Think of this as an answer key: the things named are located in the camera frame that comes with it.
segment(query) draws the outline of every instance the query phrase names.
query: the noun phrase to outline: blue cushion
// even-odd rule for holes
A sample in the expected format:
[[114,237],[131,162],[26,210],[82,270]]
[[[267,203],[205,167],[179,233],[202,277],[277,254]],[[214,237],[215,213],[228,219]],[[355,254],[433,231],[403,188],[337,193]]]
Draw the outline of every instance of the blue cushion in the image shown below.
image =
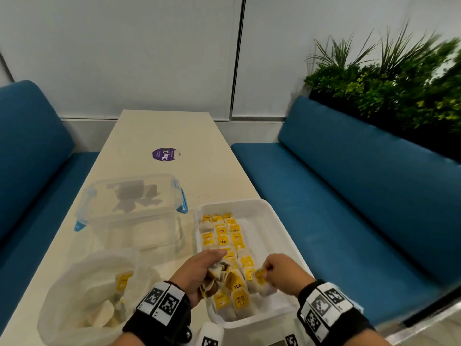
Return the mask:
[[374,324],[425,307],[440,293],[336,193],[278,143],[232,146],[314,276],[337,284]]
[[299,97],[280,142],[444,285],[461,279],[461,166]]
[[31,81],[0,88],[0,239],[69,157],[74,142]]
[[73,154],[0,242],[0,334],[21,300],[99,153]]

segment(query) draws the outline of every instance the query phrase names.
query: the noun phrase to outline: right hand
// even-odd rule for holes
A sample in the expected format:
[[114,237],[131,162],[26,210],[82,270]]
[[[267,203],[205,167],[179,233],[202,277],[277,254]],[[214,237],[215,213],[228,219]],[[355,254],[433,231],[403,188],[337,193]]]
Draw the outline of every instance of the right hand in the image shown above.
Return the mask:
[[298,297],[302,289],[315,282],[313,276],[284,254],[269,255],[263,267],[267,271],[266,280],[288,295]]

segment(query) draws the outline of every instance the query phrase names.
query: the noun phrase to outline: white plastic bag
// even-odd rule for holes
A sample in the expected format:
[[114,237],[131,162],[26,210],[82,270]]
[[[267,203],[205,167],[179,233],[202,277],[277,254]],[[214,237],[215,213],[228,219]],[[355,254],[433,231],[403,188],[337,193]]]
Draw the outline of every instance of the white plastic bag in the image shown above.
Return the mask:
[[[126,317],[116,327],[83,327],[89,310],[115,292],[115,277],[134,270],[124,291]],[[38,317],[37,330],[48,346],[104,346],[121,333],[137,304],[160,280],[152,267],[140,263],[135,248],[96,252],[73,264],[48,291]]]

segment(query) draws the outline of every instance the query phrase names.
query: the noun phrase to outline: white table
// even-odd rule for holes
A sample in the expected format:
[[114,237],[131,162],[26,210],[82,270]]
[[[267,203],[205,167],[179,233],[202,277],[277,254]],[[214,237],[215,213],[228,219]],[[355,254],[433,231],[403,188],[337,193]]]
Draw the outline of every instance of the white table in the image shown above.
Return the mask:
[[[152,157],[154,150],[166,147],[176,148],[181,156],[173,161],[157,161]],[[170,278],[195,253],[193,213],[197,207],[259,197],[208,113],[124,110],[5,328],[0,346],[43,345],[36,326],[50,286],[72,263],[96,250],[91,231],[74,232],[82,190],[100,179],[156,173],[176,176],[189,206],[189,213],[181,215],[186,245],[175,261],[162,267],[163,279]],[[285,321],[293,318],[293,315],[282,317]],[[192,311],[193,333],[206,321],[209,321],[206,306],[200,303]],[[267,345],[268,340],[281,339],[280,328],[274,327],[280,322],[279,318],[249,330],[234,331],[232,339],[235,341],[238,335],[245,338],[242,344]]]

